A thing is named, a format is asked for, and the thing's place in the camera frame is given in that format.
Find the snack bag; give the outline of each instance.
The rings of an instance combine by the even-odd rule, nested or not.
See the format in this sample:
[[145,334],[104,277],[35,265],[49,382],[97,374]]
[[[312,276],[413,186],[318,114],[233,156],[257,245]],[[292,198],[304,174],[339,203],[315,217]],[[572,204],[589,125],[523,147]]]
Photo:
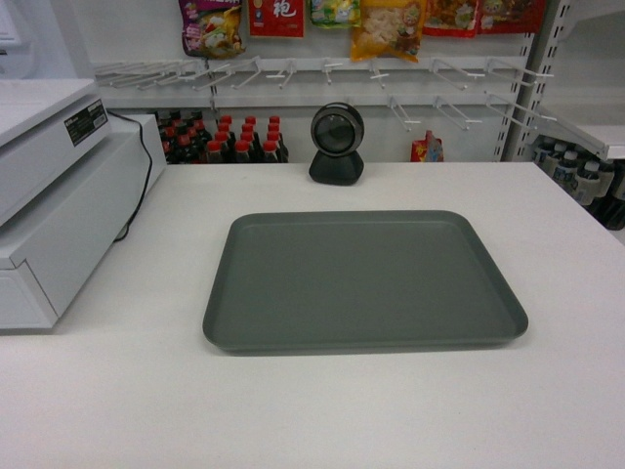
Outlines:
[[423,33],[429,36],[475,37],[478,0],[429,0]]
[[362,26],[352,30],[352,60],[391,54],[418,62],[426,1],[361,0]]
[[304,37],[304,8],[304,0],[251,0],[250,36]]
[[444,161],[442,140],[437,139],[431,130],[426,131],[425,139],[412,142],[410,161],[413,163]]
[[547,0],[482,0],[478,34],[538,32]]
[[360,26],[360,0],[311,0],[311,22],[326,28]]
[[185,54],[229,59],[245,52],[238,34],[241,0],[179,0]]

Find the white counter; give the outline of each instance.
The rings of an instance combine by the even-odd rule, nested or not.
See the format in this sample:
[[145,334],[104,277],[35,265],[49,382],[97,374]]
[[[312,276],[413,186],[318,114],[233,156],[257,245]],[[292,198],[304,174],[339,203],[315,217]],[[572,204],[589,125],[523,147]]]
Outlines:
[[[49,335],[0,337],[0,467],[588,468],[625,461],[625,246],[531,163],[169,167]],[[252,212],[445,209],[529,317],[491,350],[233,357],[202,319]]]

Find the black cable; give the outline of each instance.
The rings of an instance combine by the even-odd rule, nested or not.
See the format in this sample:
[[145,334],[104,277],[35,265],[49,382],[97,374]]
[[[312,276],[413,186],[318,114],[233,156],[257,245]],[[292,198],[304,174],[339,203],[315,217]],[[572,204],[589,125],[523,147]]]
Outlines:
[[147,158],[149,158],[149,166],[147,167],[147,174],[146,174],[146,181],[144,183],[144,189],[141,192],[141,197],[139,197],[139,202],[137,203],[137,207],[135,208],[135,211],[133,212],[133,214],[130,216],[130,218],[126,222],[126,225],[124,225],[124,230],[125,230],[124,234],[122,236],[120,236],[120,237],[118,237],[118,238],[113,240],[113,242],[118,242],[118,241],[121,241],[121,240],[126,238],[126,236],[128,235],[128,232],[130,232],[130,226],[135,221],[135,217],[139,213],[139,209],[141,208],[142,204],[144,203],[144,198],[146,198],[147,185],[149,184],[149,176],[152,173],[153,159],[152,159],[152,155],[149,154],[149,151],[147,150],[147,147],[146,147],[146,142],[144,141],[144,126],[142,125],[142,123],[139,122],[138,120],[131,119],[130,117],[126,117],[125,115],[117,114],[117,113],[112,112],[110,110],[108,111],[108,113],[110,115],[114,115],[118,119],[127,120],[129,122],[134,122],[137,125],[139,125],[139,139],[141,141],[141,146],[144,148],[144,151],[146,152]]

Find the white shelf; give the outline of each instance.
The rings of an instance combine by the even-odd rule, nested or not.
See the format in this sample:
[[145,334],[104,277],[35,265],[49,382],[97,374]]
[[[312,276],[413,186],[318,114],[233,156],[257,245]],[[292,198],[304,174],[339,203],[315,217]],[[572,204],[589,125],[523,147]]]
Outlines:
[[625,104],[549,105],[539,111],[537,133],[581,145],[602,159],[625,159]]
[[566,17],[566,26],[560,40],[564,41],[580,21],[625,12],[623,0],[572,0]]

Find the gray tray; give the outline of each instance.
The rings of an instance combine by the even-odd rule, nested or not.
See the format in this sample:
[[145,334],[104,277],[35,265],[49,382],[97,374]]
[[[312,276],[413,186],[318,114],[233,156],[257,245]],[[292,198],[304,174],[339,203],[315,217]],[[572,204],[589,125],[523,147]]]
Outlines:
[[243,353],[497,345],[526,329],[476,232],[445,211],[241,217],[203,323]]

